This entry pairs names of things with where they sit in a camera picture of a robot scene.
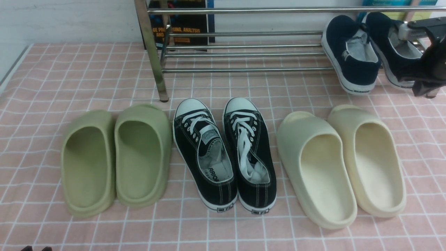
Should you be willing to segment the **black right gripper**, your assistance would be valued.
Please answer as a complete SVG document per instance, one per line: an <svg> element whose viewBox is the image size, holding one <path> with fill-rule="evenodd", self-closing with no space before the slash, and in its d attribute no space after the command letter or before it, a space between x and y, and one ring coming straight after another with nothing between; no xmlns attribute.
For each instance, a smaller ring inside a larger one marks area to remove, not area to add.
<svg viewBox="0 0 446 251"><path fill-rule="evenodd" d="M413 81L412 92L415 97L436 97L446 85L446 40L438 38L425 50L415 63L404 67L400 79Z"/></svg>

